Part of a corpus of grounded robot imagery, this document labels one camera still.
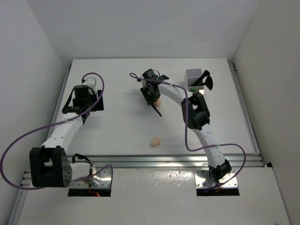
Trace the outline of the beige makeup sponge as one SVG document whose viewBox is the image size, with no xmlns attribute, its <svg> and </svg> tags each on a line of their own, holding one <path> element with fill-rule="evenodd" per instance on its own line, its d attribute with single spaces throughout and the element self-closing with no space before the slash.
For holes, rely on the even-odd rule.
<svg viewBox="0 0 300 225">
<path fill-rule="evenodd" d="M 155 107 L 159 107 L 161 105 L 161 99 L 158 99 L 157 101 L 155 101 L 153 104 Z"/>
<path fill-rule="evenodd" d="M 161 139 L 159 137 L 155 137 L 151 142 L 150 146 L 155 148 L 161 144 Z"/>
</svg>

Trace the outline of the small black blending brush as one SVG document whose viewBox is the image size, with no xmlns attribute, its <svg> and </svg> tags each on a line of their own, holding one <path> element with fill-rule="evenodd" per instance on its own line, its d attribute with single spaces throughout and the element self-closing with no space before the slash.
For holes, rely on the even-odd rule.
<svg viewBox="0 0 300 225">
<path fill-rule="evenodd" d="M 161 114 L 160 111 L 156 108 L 156 106 L 155 106 L 154 104 L 151 104 L 151 106 L 152 106 L 152 108 L 155 110 L 155 112 L 157 112 L 158 115 L 159 115 L 160 117 L 162 117 L 162 114 Z"/>
</svg>

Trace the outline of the black fan makeup brush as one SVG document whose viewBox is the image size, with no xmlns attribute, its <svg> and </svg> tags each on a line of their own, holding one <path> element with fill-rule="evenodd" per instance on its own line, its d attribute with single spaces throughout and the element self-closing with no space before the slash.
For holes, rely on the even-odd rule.
<svg viewBox="0 0 300 225">
<path fill-rule="evenodd" d="M 213 89 L 213 80 L 211 78 L 211 76 L 207 76 L 203 79 L 203 81 L 205 82 L 205 84 L 203 86 L 206 86 L 209 90 Z"/>
</svg>

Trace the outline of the large black powder brush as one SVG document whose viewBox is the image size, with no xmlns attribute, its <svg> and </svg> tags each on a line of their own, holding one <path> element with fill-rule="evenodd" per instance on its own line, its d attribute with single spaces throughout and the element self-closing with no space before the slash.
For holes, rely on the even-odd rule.
<svg viewBox="0 0 300 225">
<path fill-rule="evenodd" d="M 205 84 L 203 79 L 207 76 L 210 76 L 210 72 L 205 70 L 202 75 L 192 84 L 192 86 L 203 86 Z"/>
</svg>

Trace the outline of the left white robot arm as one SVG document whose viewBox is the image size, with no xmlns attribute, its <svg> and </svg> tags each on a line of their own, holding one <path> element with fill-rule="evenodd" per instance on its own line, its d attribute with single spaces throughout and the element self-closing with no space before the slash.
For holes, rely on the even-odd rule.
<svg viewBox="0 0 300 225">
<path fill-rule="evenodd" d="M 85 124 L 91 111 L 104 109 L 96 80 L 88 78 L 76 85 L 62 109 L 62 120 L 50 137 L 29 154 L 31 182 L 36 188 L 67 188 L 72 181 L 91 175 L 91 162 L 69 161 L 67 151 L 76 132 Z"/>
</svg>

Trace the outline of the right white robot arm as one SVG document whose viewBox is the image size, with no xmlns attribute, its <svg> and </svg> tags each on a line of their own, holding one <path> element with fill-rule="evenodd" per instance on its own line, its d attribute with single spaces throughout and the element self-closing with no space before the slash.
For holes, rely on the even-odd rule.
<svg viewBox="0 0 300 225">
<path fill-rule="evenodd" d="M 181 106 L 185 123 L 185 142 L 188 142 L 188 129 L 198 137 L 204 150 L 209 166 L 210 179 L 214 183 L 219 181 L 231 171 L 231 165 L 221 152 L 212 128 L 210 126 L 210 112 L 204 96 L 192 93 L 180 85 L 169 81 L 166 75 L 158 76 L 153 69 L 145 71 L 137 81 L 142 83 L 140 89 L 147 104 L 154 105 L 161 95 L 169 97 Z"/>
</svg>

